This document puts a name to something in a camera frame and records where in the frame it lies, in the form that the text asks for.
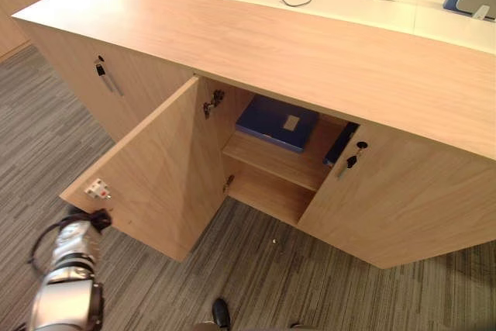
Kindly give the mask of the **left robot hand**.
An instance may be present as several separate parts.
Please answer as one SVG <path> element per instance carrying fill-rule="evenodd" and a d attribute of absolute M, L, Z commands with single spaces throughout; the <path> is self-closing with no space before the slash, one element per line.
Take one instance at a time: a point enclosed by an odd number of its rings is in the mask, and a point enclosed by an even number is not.
<path fill-rule="evenodd" d="M 112 217 L 106 209 L 99 209 L 90 213 L 88 219 L 99 234 L 112 225 Z"/>

